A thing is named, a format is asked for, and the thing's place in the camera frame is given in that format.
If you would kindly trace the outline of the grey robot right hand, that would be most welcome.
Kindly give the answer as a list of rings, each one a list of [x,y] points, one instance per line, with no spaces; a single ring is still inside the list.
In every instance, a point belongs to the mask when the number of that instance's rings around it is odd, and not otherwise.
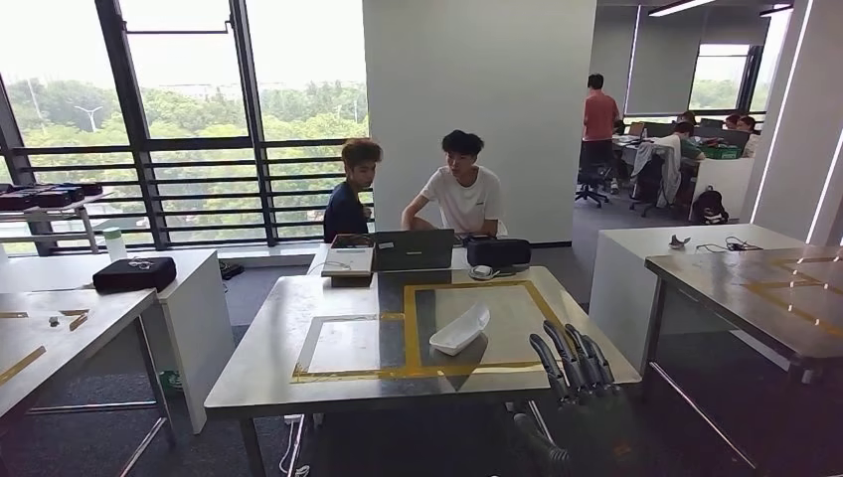
[[[599,344],[575,326],[546,320],[529,344],[550,393],[513,416],[539,476],[640,476],[647,467],[646,434],[616,383]]]

